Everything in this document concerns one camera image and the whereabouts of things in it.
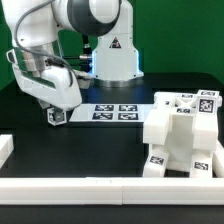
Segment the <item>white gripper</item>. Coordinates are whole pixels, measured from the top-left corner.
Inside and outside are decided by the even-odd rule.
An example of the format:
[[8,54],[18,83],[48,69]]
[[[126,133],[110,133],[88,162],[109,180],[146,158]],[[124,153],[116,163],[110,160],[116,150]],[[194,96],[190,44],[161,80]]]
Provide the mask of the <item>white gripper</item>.
[[37,98],[40,107],[45,110],[50,104],[54,109],[53,118],[56,123],[66,121],[66,112],[82,103],[81,93],[75,75],[67,68],[50,66],[34,77],[32,73],[19,68],[16,51],[6,53],[20,89]]

